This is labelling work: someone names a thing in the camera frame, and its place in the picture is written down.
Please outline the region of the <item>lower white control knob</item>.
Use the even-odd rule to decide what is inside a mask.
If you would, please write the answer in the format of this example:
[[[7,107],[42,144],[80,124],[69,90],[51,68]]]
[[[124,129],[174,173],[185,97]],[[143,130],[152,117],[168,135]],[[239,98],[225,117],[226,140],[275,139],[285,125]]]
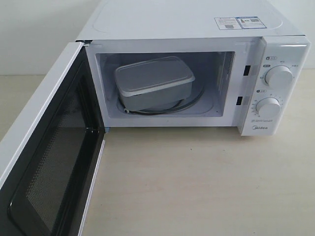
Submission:
[[[256,104],[255,109],[260,117],[272,118],[280,112],[281,106],[277,99],[272,98],[272,97],[267,97],[260,100]]]

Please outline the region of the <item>white control knob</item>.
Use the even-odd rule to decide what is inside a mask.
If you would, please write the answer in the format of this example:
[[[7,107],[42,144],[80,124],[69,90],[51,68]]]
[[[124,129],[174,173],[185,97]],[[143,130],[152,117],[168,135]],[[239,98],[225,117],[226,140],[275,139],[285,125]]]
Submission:
[[[272,118],[280,112],[281,106],[277,99],[272,98],[272,97],[267,97],[260,100],[256,104],[255,109],[260,117]]]
[[[293,74],[286,66],[279,65],[271,68],[265,75],[266,84],[273,89],[282,89],[291,84]]]

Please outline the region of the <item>glass turntable plate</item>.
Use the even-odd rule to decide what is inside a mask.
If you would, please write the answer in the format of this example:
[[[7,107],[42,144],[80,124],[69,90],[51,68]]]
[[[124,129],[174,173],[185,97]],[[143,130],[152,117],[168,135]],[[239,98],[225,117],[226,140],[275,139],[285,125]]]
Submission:
[[[118,97],[117,108],[127,115],[159,116],[175,114],[194,106],[205,88],[192,93],[192,83],[131,97]]]

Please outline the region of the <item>white microwave door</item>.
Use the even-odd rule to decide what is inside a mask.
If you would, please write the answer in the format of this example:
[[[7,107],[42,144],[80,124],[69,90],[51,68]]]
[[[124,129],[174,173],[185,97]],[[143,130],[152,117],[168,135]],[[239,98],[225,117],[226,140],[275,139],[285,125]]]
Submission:
[[[67,44],[0,143],[0,233],[82,234],[105,145],[86,42]]]

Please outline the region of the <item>white plastic lidded container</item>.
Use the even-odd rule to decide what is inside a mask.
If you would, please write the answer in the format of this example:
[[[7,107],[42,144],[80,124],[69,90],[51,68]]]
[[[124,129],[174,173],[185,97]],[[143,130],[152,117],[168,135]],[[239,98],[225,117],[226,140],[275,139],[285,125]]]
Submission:
[[[195,80],[176,56],[121,66],[114,76],[124,107],[136,112],[188,98]]]

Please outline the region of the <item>white and blue label sticker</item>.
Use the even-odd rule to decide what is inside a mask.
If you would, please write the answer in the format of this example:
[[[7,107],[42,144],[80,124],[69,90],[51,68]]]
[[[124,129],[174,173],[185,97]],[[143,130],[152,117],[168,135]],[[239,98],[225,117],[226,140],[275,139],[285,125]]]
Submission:
[[[254,30],[267,28],[257,16],[217,17],[214,19],[219,30]]]

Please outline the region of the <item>white microwave oven body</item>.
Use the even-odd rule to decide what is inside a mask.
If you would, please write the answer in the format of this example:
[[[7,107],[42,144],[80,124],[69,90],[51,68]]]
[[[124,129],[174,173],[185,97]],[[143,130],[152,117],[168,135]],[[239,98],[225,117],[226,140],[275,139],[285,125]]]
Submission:
[[[219,30],[217,17],[257,16],[266,29]],[[243,136],[276,133],[310,49],[301,30],[266,0],[103,0],[77,42],[89,46],[92,76],[100,80],[103,120],[112,127],[237,127]],[[187,110],[159,116],[127,115],[117,108],[115,70],[176,56],[194,73],[192,93],[205,88]],[[283,65],[293,81],[273,89],[266,73]],[[258,115],[267,97],[281,106],[272,118]]]

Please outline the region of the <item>upper white control knob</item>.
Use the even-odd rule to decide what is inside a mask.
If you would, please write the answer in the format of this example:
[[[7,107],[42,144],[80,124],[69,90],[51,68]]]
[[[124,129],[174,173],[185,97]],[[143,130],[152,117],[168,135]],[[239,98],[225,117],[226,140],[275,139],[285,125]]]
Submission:
[[[279,65],[271,68],[265,75],[266,84],[273,89],[282,89],[291,84],[293,74],[286,66]]]

